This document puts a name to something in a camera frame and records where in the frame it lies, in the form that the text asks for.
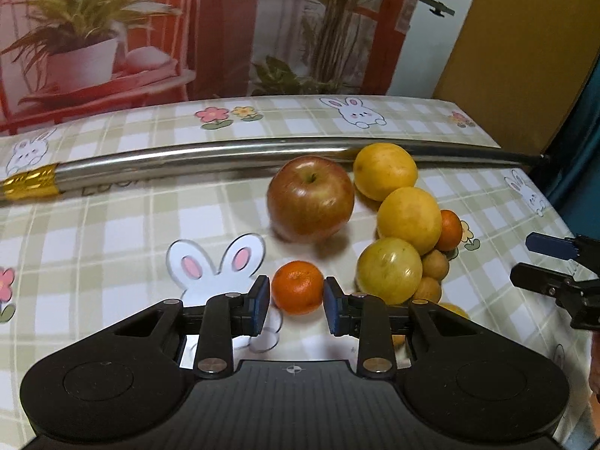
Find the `green-yellow citrus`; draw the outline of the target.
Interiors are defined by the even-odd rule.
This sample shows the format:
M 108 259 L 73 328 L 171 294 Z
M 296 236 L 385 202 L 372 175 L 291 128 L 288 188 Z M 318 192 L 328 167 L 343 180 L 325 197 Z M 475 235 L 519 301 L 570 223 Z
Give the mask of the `green-yellow citrus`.
M 422 272 L 421 257 L 411 244 L 381 238 L 359 256 L 355 281 L 362 293 L 379 297 L 387 305 L 400 305 L 414 295 Z
M 465 319 L 469 319 L 469 315 L 467 314 L 467 312 L 457 305 L 454 305 L 451 303 L 446 303 L 446 302 L 438 303 L 438 305 L 440 307 L 443 307 L 444 309 L 449 310 L 450 312 L 453 312 L 453 313 L 465 318 Z M 400 334 L 394 334 L 391 338 L 393 339 L 394 348 L 396 350 L 398 348 L 400 348 L 405 343 L 405 340 L 406 340 L 406 337 L 404 335 L 400 335 Z

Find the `small mandarin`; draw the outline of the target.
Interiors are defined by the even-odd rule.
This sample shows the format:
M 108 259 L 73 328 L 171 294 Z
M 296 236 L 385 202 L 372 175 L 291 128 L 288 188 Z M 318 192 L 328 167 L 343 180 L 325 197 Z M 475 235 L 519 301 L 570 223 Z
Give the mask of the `small mandarin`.
M 460 218 L 449 209 L 441 211 L 441 219 L 441 234 L 435 248 L 441 252 L 450 252 L 459 246 L 463 227 Z
M 312 263 L 292 261 L 280 267 L 270 284 L 277 307 L 292 316 L 307 315 L 323 303 L 324 277 Z

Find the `brown longan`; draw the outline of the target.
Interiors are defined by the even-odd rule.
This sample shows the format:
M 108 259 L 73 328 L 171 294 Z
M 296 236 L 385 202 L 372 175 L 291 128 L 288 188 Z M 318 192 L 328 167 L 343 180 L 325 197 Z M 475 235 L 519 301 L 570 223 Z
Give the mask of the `brown longan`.
M 418 288 L 413 295 L 413 299 L 438 303 L 442 294 L 443 290 L 441 289 L 440 282 L 433 277 L 424 276 L 419 282 Z
M 450 261 L 447 255 L 433 249 L 422 257 L 423 275 L 426 278 L 434 278 L 443 281 L 450 272 Z

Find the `yellow orange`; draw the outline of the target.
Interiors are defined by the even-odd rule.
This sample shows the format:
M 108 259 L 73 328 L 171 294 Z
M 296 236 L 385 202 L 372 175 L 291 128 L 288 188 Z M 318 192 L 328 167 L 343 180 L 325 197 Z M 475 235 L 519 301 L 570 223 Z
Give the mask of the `yellow orange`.
M 363 147 L 353 163 L 355 186 L 367 198 L 383 202 L 402 187 L 413 187 L 418 179 L 414 159 L 399 145 L 376 142 Z
M 443 218 L 435 198 L 417 187 L 402 187 L 382 201 L 376 215 L 380 238 L 399 238 L 423 256 L 440 239 Z

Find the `dark red apple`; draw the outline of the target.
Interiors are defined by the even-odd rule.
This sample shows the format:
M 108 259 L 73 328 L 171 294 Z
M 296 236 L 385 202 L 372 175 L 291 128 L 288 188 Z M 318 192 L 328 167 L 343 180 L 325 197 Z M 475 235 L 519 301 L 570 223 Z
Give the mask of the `dark red apple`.
M 351 218 L 354 202 L 348 173 L 320 156 L 290 160 L 267 187 L 270 225 L 292 243 L 312 244 L 334 236 Z

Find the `telescopic metal pole rake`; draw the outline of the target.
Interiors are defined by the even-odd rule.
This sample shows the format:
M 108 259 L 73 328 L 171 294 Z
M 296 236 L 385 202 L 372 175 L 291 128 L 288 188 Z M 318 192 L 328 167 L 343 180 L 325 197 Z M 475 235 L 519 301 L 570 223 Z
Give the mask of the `telescopic metal pole rake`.
M 383 138 L 402 147 L 417 163 L 493 168 L 534 167 L 548 162 L 543 154 L 525 154 L 474 144 Z M 196 142 L 158 146 L 50 163 L 1 182 L 1 202 L 53 198 L 87 187 L 194 174 L 283 166 L 299 156 L 322 156 L 350 165 L 369 138 L 286 137 Z

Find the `plaid bunny tablecloth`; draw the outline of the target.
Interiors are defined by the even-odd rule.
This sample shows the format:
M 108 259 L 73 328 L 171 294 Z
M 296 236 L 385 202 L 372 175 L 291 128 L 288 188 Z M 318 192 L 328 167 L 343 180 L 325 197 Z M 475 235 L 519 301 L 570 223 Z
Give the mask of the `plaid bunny tablecloth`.
M 455 103 L 406 97 L 364 100 L 377 120 L 346 121 L 340 97 L 294 96 L 202 100 L 115 112 L 1 140 L 3 174 L 52 163 L 153 146 L 295 136 L 386 137 L 492 145 Z M 120 321 L 181 289 L 166 253 L 179 239 L 200 246 L 210 288 L 224 277 L 222 257 L 234 239 L 255 233 L 263 248 L 238 284 L 303 260 L 354 291 L 356 262 L 376 234 L 376 207 L 358 199 L 350 222 L 328 242 L 294 245 L 270 229 L 270 173 L 217 172 L 202 177 L 116 183 L 55 201 L 1 210 L 1 445 L 17 449 L 33 432 L 20 407 L 20 381 L 37 360 Z M 442 284 L 444 302 L 475 322 L 545 354 L 570 380 L 570 406 L 558 437 L 584 449 L 596 437 L 588 387 L 590 337 L 570 328 L 550 298 L 515 288 L 520 262 L 583 278 L 583 268 L 530 252 L 532 232 L 564 238 L 569 228 L 518 169 L 423 169 L 418 186 L 452 210 L 463 236 Z

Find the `brown cardboard board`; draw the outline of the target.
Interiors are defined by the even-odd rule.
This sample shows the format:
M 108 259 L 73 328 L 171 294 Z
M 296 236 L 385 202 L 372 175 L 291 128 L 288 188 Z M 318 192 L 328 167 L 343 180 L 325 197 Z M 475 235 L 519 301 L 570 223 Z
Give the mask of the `brown cardboard board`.
M 599 0 L 473 0 L 434 95 L 504 149 L 537 155 L 598 54 Z

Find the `printed room backdrop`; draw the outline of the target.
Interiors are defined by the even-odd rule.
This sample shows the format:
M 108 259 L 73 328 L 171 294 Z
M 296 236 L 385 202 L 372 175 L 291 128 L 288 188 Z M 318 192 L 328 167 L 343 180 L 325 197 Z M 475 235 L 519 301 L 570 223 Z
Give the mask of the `printed room backdrop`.
M 418 0 L 1 0 L 1 127 L 280 95 L 382 95 Z

